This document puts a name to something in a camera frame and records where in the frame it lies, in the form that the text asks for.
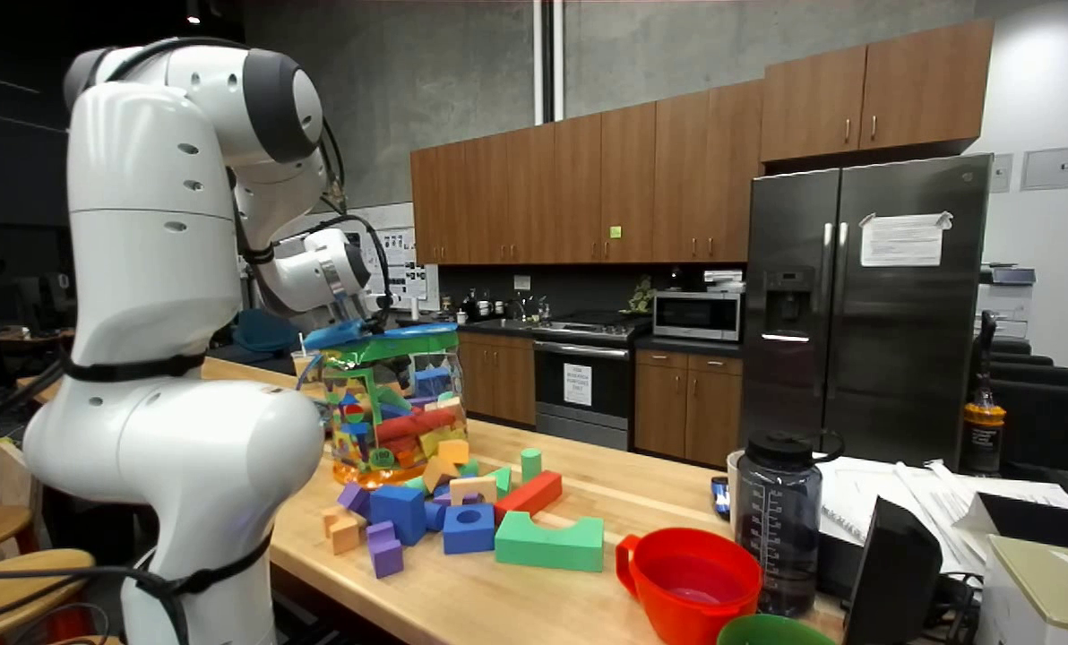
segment white robot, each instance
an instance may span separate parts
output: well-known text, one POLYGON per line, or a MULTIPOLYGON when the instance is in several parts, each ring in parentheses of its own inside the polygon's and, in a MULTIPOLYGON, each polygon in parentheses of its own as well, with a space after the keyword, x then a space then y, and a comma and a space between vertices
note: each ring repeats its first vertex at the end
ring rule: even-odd
POLYGON ((266 545, 319 462, 319 407, 297 390, 200 382, 197 365, 239 310, 239 255, 288 310, 364 283, 341 228, 273 255, 327 187, 319 94, 282 54, 193 38, 88 51, 65 94, 77 322, 61 395, 26 428, 30 469, 74 496, 150 506, 147 573, 208 570, 208 587, 178 593, 184 638, 128 581, 131 645, 275 642, 266 545))

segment refrigerator door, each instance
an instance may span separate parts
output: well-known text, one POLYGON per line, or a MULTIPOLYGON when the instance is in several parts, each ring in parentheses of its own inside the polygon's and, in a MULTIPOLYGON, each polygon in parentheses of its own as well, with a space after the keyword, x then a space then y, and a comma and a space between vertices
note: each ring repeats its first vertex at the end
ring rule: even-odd
POLYGON ((841 173, 823 423, 848 453, 957 453, 987 198, 989 156, 841 173))
POLYGON ((819 446, 837 173, 754 180, 740 432, 819 446))

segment black container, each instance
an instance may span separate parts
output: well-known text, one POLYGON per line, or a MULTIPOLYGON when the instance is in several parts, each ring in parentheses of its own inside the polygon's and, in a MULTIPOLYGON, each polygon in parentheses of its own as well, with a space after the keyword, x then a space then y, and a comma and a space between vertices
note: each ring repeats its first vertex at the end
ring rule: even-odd
POLYGON ((754 438, 738 462, 734 539, 763 564, 763 611, 804 616, 817 592, 819 469, 795 438, 754 438))

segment green bowl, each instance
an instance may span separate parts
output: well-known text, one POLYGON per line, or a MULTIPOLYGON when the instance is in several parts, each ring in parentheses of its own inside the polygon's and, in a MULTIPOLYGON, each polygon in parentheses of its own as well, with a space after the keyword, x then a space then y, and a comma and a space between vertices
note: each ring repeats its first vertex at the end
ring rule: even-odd
POLYGON ((828 635, 773 611, 748 611, 715 631, 715 645, 835 645, 828 635))

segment microwave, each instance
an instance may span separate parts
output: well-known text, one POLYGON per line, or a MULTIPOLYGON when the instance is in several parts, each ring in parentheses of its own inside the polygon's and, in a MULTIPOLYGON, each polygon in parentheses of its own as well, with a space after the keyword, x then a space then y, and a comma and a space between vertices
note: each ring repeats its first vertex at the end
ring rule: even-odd
POLYGON ((653 337, 740 339, 740 291, 653 291, 653 337))

